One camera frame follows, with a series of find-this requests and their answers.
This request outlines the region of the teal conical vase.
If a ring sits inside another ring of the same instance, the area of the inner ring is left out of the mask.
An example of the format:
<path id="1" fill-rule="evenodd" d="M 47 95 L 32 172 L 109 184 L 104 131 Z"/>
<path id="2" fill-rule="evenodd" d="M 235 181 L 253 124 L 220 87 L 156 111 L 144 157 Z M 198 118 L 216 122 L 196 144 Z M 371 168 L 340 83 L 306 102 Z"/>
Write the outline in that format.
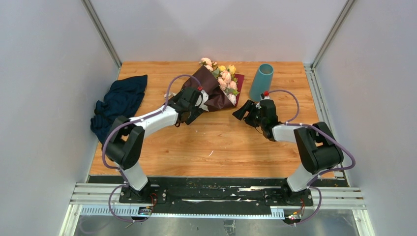
<path id="1" fill-rule="evenodd" d="M 252 101 L 259 102 L 261 94 L 269 91 L 273 74 L 274 68 L 268 63 L 263 63 L 258 67 L 249 90 L 249 98 Z"/>

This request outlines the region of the maroon wrapping paper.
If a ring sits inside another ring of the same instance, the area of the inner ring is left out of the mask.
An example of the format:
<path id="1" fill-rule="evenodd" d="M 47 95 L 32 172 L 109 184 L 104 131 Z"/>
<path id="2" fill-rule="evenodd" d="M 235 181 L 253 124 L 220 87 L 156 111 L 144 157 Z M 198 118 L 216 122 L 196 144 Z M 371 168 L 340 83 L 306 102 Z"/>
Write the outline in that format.
<path id="1" fill-rule="evenodd" d="M 206 67 L 201 66 L 192 76 L 201 83 L 203 90 L 208 94 L 207 101 L 201 107 L 205 112 L 231 109 L 238 104 L 240 94 L 236 96 L 235 102 L 230 100 L 226 93 L 221 90 L 217 79 Z"/>

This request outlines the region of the pink yellow flower bunch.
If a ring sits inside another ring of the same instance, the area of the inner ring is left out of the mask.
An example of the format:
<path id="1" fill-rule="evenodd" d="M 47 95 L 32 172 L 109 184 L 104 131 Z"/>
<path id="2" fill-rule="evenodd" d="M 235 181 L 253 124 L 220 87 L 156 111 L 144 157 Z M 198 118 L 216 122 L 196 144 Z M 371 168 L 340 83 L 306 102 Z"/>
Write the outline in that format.
<path id="1" fill-rule="evenodd" d="M 219 88 L 227 96 L 233 105 L 237 105 L 239 95 L 238 79 L 236 78 L 236 67 L 234 65 L 218 65 L 209 58 L 201 58 L 199 64 L 208 69 L 217 79 Z"/>

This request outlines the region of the cream ribbon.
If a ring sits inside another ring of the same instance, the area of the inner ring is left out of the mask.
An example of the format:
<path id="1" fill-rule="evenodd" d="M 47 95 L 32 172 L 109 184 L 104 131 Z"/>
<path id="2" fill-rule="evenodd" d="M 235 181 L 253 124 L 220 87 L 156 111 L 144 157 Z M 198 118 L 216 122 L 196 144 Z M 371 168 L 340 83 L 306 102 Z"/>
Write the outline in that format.
<path id="1" fill-rule="evenodd" d="M 169 93 L 166 93 L 166 94 L 164 95 L 164 99 L 166 99 L 166 98 L 171 99 L 171 98 L 173 98 L 174 96 L 176 96 L 176 93 L 175 93 L 175 92 L 169 92 Z"/>

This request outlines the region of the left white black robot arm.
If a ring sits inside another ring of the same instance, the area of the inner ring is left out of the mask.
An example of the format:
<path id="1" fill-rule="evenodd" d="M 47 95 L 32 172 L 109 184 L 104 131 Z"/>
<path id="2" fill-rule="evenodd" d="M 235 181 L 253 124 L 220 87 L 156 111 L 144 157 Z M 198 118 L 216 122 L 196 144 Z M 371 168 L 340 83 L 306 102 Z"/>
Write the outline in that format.
<path id="1" fill-rule="evenodd" d="M 178 94 L 166 98 L 159 109 L 140 117 L 115 119 L 102 146 L 103 158 L 109 158 L 125 181 L 125 187 L 139 203 L 150 199 L 150 181 L 139 158 L 144 139 L 168 126 L 189 125 L 204 112 L 209 96 L 202 87 L 185 87 Z"/>

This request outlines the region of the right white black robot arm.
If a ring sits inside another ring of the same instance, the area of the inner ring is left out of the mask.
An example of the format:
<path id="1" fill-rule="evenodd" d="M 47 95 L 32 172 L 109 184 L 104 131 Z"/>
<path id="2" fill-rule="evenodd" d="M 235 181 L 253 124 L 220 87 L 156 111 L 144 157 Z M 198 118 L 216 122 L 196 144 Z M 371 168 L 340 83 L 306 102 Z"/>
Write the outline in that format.
<path id="1" fill-rule="evenodd" d="M 259 103 L 247 100 L 233 112 L 233 116 L 254 128 L 259 127 L 263 136 L 272 142 L 297 145 L 301 164 L 281 186 L 281 199 L 287 205 L 299 201 L 300 195 L 321 171 L 329 170 L 344 160 L 342 150 L 333 142 L 334 136 L 325 122 L 310 126 L 280 122 L 271 99 Z"/>

